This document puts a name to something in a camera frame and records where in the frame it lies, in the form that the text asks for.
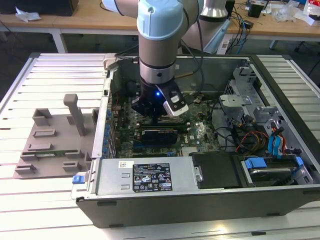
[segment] open computer chassis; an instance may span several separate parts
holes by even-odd
[[[198,75],[177,81],[191,99],[190,110],[176,119],[164,117],[157,127],[130,107],[139,94],[139,66],[110,56],[105,61],[110,70],[91,170],[77,174],[72,190],[95,226],[282,216],[320,198],[320,144],[304,121],[309,116],[297,112],[283,86],[300,81],[299,88],[310,88],[314,99],[319,93],[289,58],[205,57],[205,90],[196,91]],[[193,67],[192,58],[177,58],[177,74]],[[295,92],[303,101],[304,95]],[[244,126],[267,136],[261,134],[265,143],[259,150],[246,151],[226,140],[230,135],[237,141],[231,130]],[[167,131],[170,136],[162,141],[168,144],[160,143],[159,132],[150,143],[142,136],[150,130]],[[283,147],[270,152],[276,147],[268,145],[272,136],[281,136]],[[243,140],[246,133],[238,137]],[[250,139],[238,143],[252,150]]]

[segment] aluminum profile table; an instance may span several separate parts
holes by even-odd
[[[320,201],[280,217],[99,229],[71,200],[70,177],[11,179],[33,125],[35,108],[45,107],[52,114],[66,114],[68,109],[62,103],[65,93],[78,94],[78,105],[83,113],[99,107],[105,79],[103,58],[103,54],[41,54],[31,57],[2,100],[1,240],[320,239]]]
[[[259,55],[259,59],[320,142],[320,89],[292,59],[281,55]],[[261,90],[274,106],[264,87]]]

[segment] wooden table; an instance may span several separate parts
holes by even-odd
[[[62,34],[137,35],[136,19],[121,16],[100,8],[101,0],[79,0],[73,16],[42,15],[39,21],[20,21],[14,15],[0,14],[0,20],[13,32],[50,33],[59,53],[67,53]],[[245,20],[254,23],[249,38],[257,40],[314,41],[320,42],[320,27],[310,26],[297,19],[296,22],[276,22],[270,14],[259,18],[248,17],[248,12],[238,8],[244,0],[237,0],[235,7]],[[0,26],[0,31],[7,31]],[[238,24],[231,21],[224,41],[238,32]]]

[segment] warning label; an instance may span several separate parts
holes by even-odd
[[[172,191],[169,163],[134,164],[132,170],[136,193]]]

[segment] side panel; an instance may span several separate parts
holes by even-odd
[[[78,198],[76,204],[96,227],[111,228],[283,216],[319,198],[320,188],[307,188],[113,200]]]

